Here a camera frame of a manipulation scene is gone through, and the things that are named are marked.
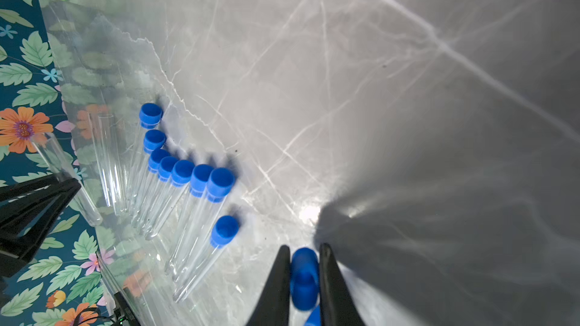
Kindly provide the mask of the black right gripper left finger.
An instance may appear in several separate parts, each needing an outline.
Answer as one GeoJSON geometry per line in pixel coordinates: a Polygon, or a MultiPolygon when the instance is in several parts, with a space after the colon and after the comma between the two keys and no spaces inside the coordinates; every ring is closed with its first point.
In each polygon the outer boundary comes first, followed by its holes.
{"type": "Polygon", "coordinates": [[[290,279],[290,249],[282,245],[247,326],[288,326],[290,279]]]}

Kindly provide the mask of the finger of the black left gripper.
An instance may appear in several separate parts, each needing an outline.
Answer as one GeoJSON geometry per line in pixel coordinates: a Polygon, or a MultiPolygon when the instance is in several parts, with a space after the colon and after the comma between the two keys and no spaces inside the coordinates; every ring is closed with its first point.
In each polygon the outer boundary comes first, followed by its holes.
{"type": "Polygon", "coordinates": [[[33,260],[76,192],[54,174],[1,188],[1,275],[13,276],[33,260]]]}

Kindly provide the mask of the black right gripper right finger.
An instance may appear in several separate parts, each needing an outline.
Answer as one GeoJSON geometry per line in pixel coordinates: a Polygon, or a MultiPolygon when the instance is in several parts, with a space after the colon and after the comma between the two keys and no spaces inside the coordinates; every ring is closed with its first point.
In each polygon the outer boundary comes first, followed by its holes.
{"type": "Polygon", "coordinates": [[[364,326],[328,243],[320,245],[319,270],[321,325],[364,326]]]}

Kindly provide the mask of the blue stopper removed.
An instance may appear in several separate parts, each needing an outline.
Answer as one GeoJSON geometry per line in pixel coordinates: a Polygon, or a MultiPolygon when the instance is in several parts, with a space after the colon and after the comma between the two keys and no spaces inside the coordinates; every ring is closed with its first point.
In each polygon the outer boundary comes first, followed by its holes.
{"type": "Polygon", "coordinates": [[[319,262],[310,248],[299,248],[292,255],[290,271],[290,294],[293,305],[300,311],[308,311],[317,305],[320,292],[319,262]]]}
{"type": "Polygon", "coordinates": [[[321,326],[321,312],[320,306],[317,306],[308,317],[307,321],[304,323],[304,326],[321,326]]]}

